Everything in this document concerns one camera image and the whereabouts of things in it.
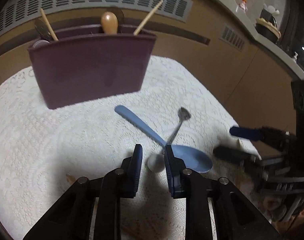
wooden spoon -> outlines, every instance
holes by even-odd
[[[106,34],[117,34],[117,18],[114,13],[105,12],[101,17],[101,26]]]

purple container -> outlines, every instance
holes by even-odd
[[[100,25],[56,31],[58,41],[28,52],[49,109],[136,92],[141,89],[156,35],[120,26],[104,34]]]

wooden chopstick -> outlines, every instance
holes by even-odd
[[[44,10],[43,10],[42,8],[40,8],[40,12],[41,12],[42,18],[43,18],[43,20],[44,20],[46,26],[47,26],[48,29],[49,29],[49,32],[50,32],[52,38],[53,38],[55,41],[58,41],[58,38],[57,38],[57,36],[55,35],[55,33],[54,33],[54,31],[53,31],[53,29],[52,29],[52,27],[51,27],[51,25],[50,25],[50,23],[49,23],[47,17],[45,16]]]
[[[134,36],[139,34],[139,32],[143,29],[145,24],[152,17],[152,15],[156,12],[156,10],[161,6],[162,3],[163,3],[163,0],[159,1],[159,3],[148,13],[148,15],[143,19],[143,21],[140,23],[140,25],[134,31],[134,33],[133,33]]]

white lace tablecloth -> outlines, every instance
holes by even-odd
[[[141,91],[49,110],[32,67],[0,86],[0,221],[22,239],[70,186],[66,174],[95,179],[121,165],[136,143],[143,147],[139,191],[124,199],[122,225],[144,240],[184,239],[185,200],[173,200],[165,171],[151,173],[145,161],[160,146],[114,112],[124,105],[165,140],[179,122],[183,106],[192,118],[183,123],[174,143],[196,147],[210,157],[215,146],[235,143],[228,129],[236,122],[215,97],[178,62],[151,57]],[[242,140],[247,151],[258,154]],[[206,177],[237,169],[213,159]],[[251,180],[242,175],[241,190],[251,197]]]

figurine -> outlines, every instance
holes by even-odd
[[[292,60],[293,60],[294,62],[296,62],[297,59],[298,59],[298,54],[297,54],[296,52],[294,52],[294,56],[293,56]]]
[[[246,6],[246,0],[241,0],[239,7],[246,12],[248,10],[247,6]]]

